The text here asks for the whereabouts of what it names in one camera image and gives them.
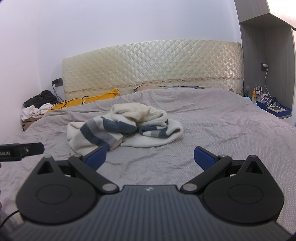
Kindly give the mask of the black clothes pile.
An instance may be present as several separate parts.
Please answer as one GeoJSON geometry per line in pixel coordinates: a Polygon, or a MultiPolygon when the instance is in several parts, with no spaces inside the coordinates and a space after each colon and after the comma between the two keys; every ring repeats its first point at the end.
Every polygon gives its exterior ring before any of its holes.
{"type": "Polygon", "coordinates": [[[57,98],[55,95],[53,95],[52,92],[50,92],[49,90],[44,90],[40,94],[32,98],[29,98],[27,101],[25,101],[23,103],[23,107],[28,108],[29,106],[33,105],[36,108],[40,108],[42,105],[46,103],[56,104],[57,102],[57,98]]]}

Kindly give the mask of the white clothes pile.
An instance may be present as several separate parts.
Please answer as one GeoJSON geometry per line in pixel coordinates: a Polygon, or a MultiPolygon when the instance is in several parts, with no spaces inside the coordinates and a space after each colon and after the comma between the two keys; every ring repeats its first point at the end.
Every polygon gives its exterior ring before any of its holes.
{"type": "Polygon", "coordinates": [[[37,108],[34,105],[31,105],[27,108],[23,108],[20,115],[21,120],[26,121],[30,118],[35,118],[36,116],[43,115],[46,112],[48,112],[51,109],[51,107],[53,107],[53,104],[46,103],[43,104],[40,108],[37,108]]]}

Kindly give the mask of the grey wardrobe shelf unit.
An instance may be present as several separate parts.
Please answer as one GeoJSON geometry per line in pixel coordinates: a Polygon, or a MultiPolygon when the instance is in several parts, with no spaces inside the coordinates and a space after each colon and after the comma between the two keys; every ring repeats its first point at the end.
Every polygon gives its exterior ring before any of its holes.
{"type": "Polygon", "coordinates": [[[243,88],[261,86],[293,107],[295,99],[295,1],[235,1],[244,59],[243,88]]]}

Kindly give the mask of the black wall socket left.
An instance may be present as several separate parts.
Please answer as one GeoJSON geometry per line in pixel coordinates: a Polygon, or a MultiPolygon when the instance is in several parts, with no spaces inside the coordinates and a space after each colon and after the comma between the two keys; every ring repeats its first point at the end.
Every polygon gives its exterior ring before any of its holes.
{"type": "Polygon", "coordinates": [[[53,80],[52,85],[54,85],[55,87],[63,86],[63,79],[58,78],[58,79],[53,80]]]}

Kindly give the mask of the blue tray with items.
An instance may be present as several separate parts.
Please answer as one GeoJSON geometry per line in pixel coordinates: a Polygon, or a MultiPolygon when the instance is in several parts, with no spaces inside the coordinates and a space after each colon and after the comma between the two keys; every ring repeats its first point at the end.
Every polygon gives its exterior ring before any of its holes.
{"type": "Polygon", "coordinates": [[[284,105],[279,104],[279,105],[267,106],[265,103],[262,103],[260,101],[257,101],[256,104],[261,109],[267,111],[270,114],[273,114],[279,119],[289,118],[292,116],[292,110],[285,107],[284,105]]]}

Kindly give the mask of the yellow cloth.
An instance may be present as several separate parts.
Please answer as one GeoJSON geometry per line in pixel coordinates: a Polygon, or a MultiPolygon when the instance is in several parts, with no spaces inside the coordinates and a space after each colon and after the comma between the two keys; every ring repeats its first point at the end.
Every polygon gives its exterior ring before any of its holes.
{"type": "Polygon", "coordinates": [[[57,104],[54,104],[48,110],[48,113],[51,111],[54,111],[54,110],[65,109],[65,108],[69,108],[69,107],[73,107],[73,106],[77,106],[77,105],[81,105],[81,104],[95,102],[98,100],[106,100],[106,99],[115,98],[119,95],[120,95],[119,89],[115,88],[115,89],[111,90],[110,92],[104,93],[103,95],[97,95],[97,96],[92,96],[92,97],[84,96],[82,98],[73,98],[71,100],[65,100],[65,101],[59,102],[57,104]]]}

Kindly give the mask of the cream quilted headboard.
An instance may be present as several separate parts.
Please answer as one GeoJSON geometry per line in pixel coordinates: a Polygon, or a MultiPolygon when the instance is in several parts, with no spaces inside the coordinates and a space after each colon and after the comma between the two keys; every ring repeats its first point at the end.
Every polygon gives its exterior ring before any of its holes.
{"type": "Polygon", "coordinates": [[[243,54],[239,43],[156,40],[111,46],[65,58],[66,98],[132,93],[142,85],[217,87],[241,93],[243,54]]]}

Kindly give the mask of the cardboard box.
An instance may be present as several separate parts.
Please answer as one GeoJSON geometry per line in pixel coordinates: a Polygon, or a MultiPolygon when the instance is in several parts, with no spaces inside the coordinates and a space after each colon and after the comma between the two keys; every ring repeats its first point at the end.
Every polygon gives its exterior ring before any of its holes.
{"type": "Polygon", "coordinates": [[[43,115],[38,115],[36,117],[29,118],[27,120],[22,121],[22,124],[21,124],[22,131],[25,132],[30,127],[30,125],[32,125],[34,122],[38,121],[42,117],[43,115]]]}

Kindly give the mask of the orange bottle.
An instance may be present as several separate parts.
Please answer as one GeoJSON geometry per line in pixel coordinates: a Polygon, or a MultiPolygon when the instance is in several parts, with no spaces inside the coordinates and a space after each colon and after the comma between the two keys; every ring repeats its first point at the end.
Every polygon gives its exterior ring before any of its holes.
{"type": "Polygon", "coordinates": [[[252,92],[252,103],[256,103],[256,99],[257,99],[257,94],[256,94],[256,88],[253,89],[252,92]]]}

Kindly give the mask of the white blue striped sweater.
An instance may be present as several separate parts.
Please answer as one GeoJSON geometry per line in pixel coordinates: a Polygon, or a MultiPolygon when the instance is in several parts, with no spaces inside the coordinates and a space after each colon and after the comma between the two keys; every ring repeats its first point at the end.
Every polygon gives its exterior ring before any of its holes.
{"type": "Polygon", "coordinates": [[[112,106],[109,113],[67,126],[67,140],[77,154],[86,155],[97,147],[110,151],[118,146],[151,148],[169,144],[184,132],[182,124],[166,111],[141,103],[112,106]]]}

